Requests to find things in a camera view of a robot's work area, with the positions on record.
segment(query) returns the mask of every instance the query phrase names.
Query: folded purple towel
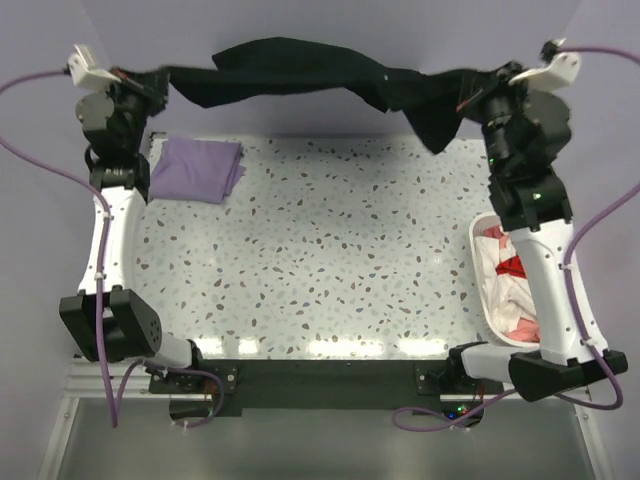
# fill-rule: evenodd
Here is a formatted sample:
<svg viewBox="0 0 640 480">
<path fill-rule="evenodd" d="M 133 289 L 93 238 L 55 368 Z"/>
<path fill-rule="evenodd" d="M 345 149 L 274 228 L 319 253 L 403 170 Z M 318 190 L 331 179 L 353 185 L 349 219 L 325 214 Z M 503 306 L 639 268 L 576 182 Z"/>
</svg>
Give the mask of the folded purple towel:
<svg viewBox="0 0 640 480">
<path fill-rule="evenodd" d="M 222 203 L 244 174 L 241 153 L 241 145 L 234 142 L 167 139 L 151 173 L 150 200 Z"/>
</svg>

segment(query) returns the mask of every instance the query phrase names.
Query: black fabric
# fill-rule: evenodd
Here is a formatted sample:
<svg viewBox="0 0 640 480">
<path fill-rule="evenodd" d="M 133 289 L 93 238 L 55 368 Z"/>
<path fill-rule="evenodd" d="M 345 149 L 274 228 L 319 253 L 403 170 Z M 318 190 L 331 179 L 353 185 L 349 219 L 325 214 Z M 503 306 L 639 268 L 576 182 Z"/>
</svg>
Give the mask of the black fabric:
<svg viewBox="0 0 640 480">
<path fill-rule="evenodd" d="M 176 90 L 204 108 L 257 95 L 346 88 L 381 112 L 402 111 L 433 153 L 458 131 L 456 106 L 491 74 L 459 69 L 424 75 L 386 67 L 348 48 L 280 37 L 244 43 L 212 59 L 218 70 L 164 68 Z"/>
</svg>

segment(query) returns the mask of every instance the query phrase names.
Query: terrazzo table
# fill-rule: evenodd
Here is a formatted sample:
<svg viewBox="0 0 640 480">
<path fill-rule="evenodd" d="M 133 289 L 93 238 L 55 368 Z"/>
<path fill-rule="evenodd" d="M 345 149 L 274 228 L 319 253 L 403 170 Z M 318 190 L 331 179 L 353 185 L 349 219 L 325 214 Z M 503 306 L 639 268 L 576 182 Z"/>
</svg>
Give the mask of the terrazzo table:
<svg viewBox="0 0 640 480">
<path fill-rule="evenodd" d="M 480 140 L 434 157 L 412 136 L 212 139 L 244 147 L 226 203 L 155 200 L 138 232 L 136 288 L 164 331 L 206 358 L 438 358 L 479 338 Z"/>
</svg>

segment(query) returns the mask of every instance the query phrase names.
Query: plastic bin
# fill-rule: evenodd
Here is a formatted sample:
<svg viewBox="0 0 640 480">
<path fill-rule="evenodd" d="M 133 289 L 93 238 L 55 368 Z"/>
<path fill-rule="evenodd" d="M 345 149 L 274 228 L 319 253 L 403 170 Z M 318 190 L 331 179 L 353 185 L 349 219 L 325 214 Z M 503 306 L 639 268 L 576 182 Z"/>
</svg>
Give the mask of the plastic bin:
<svg viewBox="0 0 640 480">
<path fill-rule="evenodd" d="M 476 284 L 478 285 L 478 290 L 480 291 L 480 301 L 482 302 L 482 309 L 484 310 L 484 322 L 482 322 L 482 328 L 486 332 L 490 343 L 521 348 L 531 348 L 538 344 L 511 340 L 493 326 L 493 322 L 491 321 L 491 317 L 489 316 L 489 309 L 487 308 L 487 296 L 484 292 L 484 289 L 482 288 L 484 285 L 484 275 L 482 274 L 480 258 L 476 253 L 476 244 L 474 238 L 481 236 L 487 228 L 495 227 L 496 225 L 500 225 L 500 217 L 498 217 L 494 212 L 489 212 L 478 215 L 473 219 L 473 221 L 471 222 L 471 226 L 469 227 L 471 258 L 473 260 L 473 269 L 476 274 Z"/>
</svg>

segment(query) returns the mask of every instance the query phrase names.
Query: white cloth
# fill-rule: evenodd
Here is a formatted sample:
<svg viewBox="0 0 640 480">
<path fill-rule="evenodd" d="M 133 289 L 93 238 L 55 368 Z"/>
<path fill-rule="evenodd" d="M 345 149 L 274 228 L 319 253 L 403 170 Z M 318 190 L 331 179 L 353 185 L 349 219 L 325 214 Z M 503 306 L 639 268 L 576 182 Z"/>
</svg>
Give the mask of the white cloth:
<svg viewBox="0 0 640 480">
<path fill-rule="evenodd" d="M 536 321 L 536 311 L 529 283 L 524 278 L 512 275 L 498 275 L 496 267 L 500 262 L 516 255 L 511 240 L 502 250 L 500 240 L 488 237 L 476 237 L 475 248 L 482 265 L 483 278 L 478 282 L 489 311 L 487 321 L 501 333 L 508 333 L 518 328 L 521 317 Z"/>
</svg>

